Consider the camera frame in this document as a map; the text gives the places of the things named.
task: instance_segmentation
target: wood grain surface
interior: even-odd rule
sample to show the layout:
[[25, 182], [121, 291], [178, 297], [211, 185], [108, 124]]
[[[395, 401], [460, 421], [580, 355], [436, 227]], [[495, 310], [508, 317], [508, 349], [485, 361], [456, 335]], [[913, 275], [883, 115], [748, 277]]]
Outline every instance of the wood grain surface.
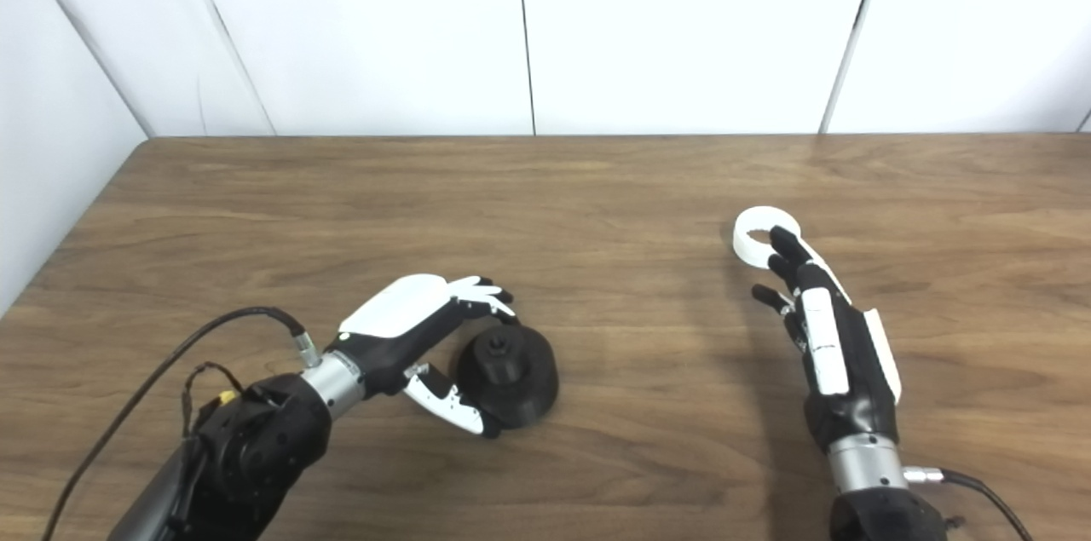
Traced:
[[[379, 397], [338, 422], [267, 540], [826, 539], [831, 483], [799, 356], [721, 230], [803, 224], [900, 363], [907, 464], [988, 481], [1040, 540], [1091, 530], [1091, 140], [991, 136], [160, 140], [121, 169], [0, 321], [0, 537], [40, 534], [148, 371], [250, 304], [316, 340], [393, 279], [485, 275], [549, 337], [561, 396], [489, 442]], [[479, 326], [429, 360], [447, 365]], [[299, 369], [239, 321], [171, 371], [79, 488], [58, 539], [98, 540], [180, 432], [203, 360]], [[200, 398], [216, 394], [203, 377]], [[926, 489], [1014, 539], [959, 488]]]

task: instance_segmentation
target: white panel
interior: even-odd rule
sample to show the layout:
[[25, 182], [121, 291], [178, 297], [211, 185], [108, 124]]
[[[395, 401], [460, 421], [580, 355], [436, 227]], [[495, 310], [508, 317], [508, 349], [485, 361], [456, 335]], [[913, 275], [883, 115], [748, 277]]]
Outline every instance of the white panel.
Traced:
[[280, 134], [529, 134], [520, 0], [215, 0]]
[[159, 136], [269, 134], [205, 0], [62, 0]]
[[860, 0], [526, 0], [539, 134], [818, 130]]
[[830, 132], [1071, 132], [1088, 107], [1089, 0], [872, 0]]
[[0, 314], [144, 140], [53, 0], [0, 0]]

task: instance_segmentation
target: robotic arm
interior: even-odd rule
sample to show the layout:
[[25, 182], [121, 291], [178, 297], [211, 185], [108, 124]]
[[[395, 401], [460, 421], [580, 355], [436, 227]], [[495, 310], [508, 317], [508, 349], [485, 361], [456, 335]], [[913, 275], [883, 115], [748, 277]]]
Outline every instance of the robotic arm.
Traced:
[[[751, 262], [739, 235], [736, 226], [736, 252]], [[943, 516], [909, 490], [903, 473], [895, 411], [901, 380], [878, 312], [854, 308], [826, 262], [793, 231], [771, 226], [769, 241], [768, 268], [791, 296], [760, 285], [752, 293], [783, 316], [802, 354], [810, 387], [804, 418], [838, 494], [830, 539], [946, 541]]]
[[496, 436], [494, 417], [434, 368], [416, 362], [466, 320], [491, 315], [518, 325], [507, 306], [512, 300], [484, 278], [448, 282], [411, 275], [344, 320], [323, 354], [305, 333], [295, 335], [304, 370], [203, 406], [193, 432], [109, 541], [257, 539], [304, 468], [325, 454], [334, 421], [376, 394], [405, 392], [455, 425]]

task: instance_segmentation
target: black plastic object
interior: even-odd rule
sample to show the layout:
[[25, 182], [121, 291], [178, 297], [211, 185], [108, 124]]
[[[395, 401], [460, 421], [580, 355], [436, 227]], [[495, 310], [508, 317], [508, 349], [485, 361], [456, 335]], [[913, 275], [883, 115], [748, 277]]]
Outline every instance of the black plastic object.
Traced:
[[556, 400], [553, 348], [533, 328], [488, 328], [463, 350], [455, 371], [463, 396], [504, 429], [533, 424]]
[[947, 541], [935, 507], [909, 490], [868, 488], [841, 494], [829, 515], [832, 541]]

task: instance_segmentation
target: white ring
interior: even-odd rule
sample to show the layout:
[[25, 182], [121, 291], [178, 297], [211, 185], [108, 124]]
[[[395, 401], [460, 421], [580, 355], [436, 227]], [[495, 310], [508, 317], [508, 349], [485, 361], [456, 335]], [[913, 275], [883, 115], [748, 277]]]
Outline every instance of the white ring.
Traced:
[[796, 237], [802, 236], [800, 223], [777, 207], [751, 207], [735, 218], [735, 231], [732, 245], [739, 259], [755, 268], [769, 268], [769, 256], [775, 254], [772, 245], [755, 241], [750, 236], [752, 231], [770, 231], [775, 226], [791, 231]]

